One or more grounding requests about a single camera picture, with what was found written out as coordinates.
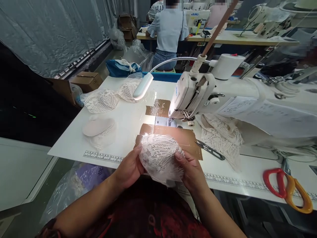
machine tension knob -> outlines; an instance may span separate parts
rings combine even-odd
[[[209,100],[209,102],[212,104],[217,104],[217,103],[219,103],[219,98],[212,98]]]

human hand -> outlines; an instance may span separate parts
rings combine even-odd
[[[184,169],[182,181],[190,193],[202,193],[209,190],[206,178],[198,159],[193,157],[187,151],[184,151],[185,157],[179,152],[175,154],[176,162]]]
[[[138,180],[141,174],[145,173],[139,158],[141,150],[142,145],[140,144],[130,151],[122,160],[117,170],[111,175],[119,189],[124,190],[129,188]]]

lace scraps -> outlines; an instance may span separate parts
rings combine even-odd
[[[97,151],[101,151],[115,141],[116,123],[112,118],[92,118],[83,127],[83,133],[86,135],[89,143],[95,147]]]
[[[214,114],[204,114],[197,121],[201,125],[202,141],[223,154],[235,171],[240,171],[239,150],[243,138],[235,121]]]
[[[123,85],[121,85],[121,87],[119,88],[118,90],[118,95],[128,101],[128,102],[131,102],[131,103],[136,103],[136,102],[139,102],[140,100],[135,100],[133,98],[133,93],[134,91],[136,90],[136,88],[139,86],[139,83],[141,82],[140,79],[132,79],[132,80],[129,80],[125,83],[123,83]]]
[[[141,143],[140,161],[154,181],[164,185],[167,180],[182,181],[184,170],[174,156],[176,152],[184,156],[184,152],[173,137],[150,134],[143,136]]]
[[[113,110],[120,98],[110,89],[97,89],[87,94],[82,94],[81,101],[91,113],[105,113]]]

red and yellow scissors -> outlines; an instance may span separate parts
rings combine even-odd
[[[269,176],[270,174],[276,174],[278,191],[272,187]],[[287,187],[285,188],[284,184],[284,175],[287,177]],[[282,168],[275,168],[270,170],[265,170],[263,173],[263,180],[267,188],[273,193],[275,196],[284,198],[286,203],[289,204],[296,211],[301,213],[311,213],[313,211],[313,203],[310,199],[310,196],[307,194],[305,189],[301,186],[301,184],[297,181],[297,179],[291,176],[291,170],[288,164],[288,159],[285,157],[282,163]],[[304,206],[302,208],[297,207],[293,203],[293,194],[295,192],[295,188],[299,191],[300,195],[303,198]]]

ruler markings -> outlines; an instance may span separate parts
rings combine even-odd
[[[122,156],[116,156],[112,154],[106,154],[101,153],[93,150],[86,150],[83,157],[85,158],[91,158],[95,160],[101,160],[106,162],[111,162],[114,164],[120,164],[124,157]],[[266,187],[266,185],[262,182],[255,182],[245,179],[239,179],[229,176],[223,176],[218,174],[212,174],[212,173],[204,173],[205,178],[208,182],[214,182],[218,184],[228,185],[232,187],[240,187],[244,189],[250,189],[250,190],[256,190],[261,192],[270,193],[269,189]],[[307,192],[310,198],[312,199],[312,202],[317,203],[317,193],[313,192]],[[294,192],[293,198],[302,199],[300,193],[296,190]]]

